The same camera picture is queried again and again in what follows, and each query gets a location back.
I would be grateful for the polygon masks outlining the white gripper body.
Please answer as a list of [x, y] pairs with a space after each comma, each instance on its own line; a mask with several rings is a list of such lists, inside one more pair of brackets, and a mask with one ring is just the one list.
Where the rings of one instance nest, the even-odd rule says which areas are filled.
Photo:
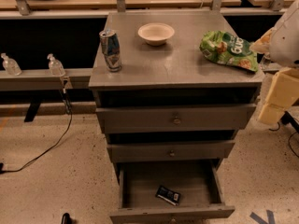
[[274, 74], [258, 120], [267, 125], [277, 123], [299, 99], [299, 69], [283, 68]]

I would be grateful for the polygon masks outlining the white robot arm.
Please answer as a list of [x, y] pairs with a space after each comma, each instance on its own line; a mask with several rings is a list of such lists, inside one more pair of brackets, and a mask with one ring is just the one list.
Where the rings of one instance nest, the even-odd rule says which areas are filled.
[[299, 1], [294, 1], [250, 49], [268, 55], [272, 62], [282, 66], [272, 77], [258, 117], [260, 122], [272, 125], [299, 99]]

